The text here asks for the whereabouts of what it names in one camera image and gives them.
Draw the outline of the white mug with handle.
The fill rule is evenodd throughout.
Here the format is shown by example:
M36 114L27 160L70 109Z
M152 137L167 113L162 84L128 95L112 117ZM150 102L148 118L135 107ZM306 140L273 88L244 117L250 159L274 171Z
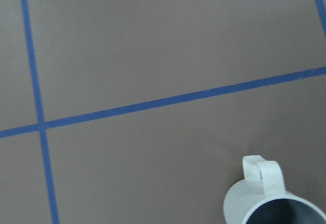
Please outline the white mug with handle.
M243 157L242 168L244 179L224 198L226 223L325 223L322 210L286 190L276 161L249 155Z

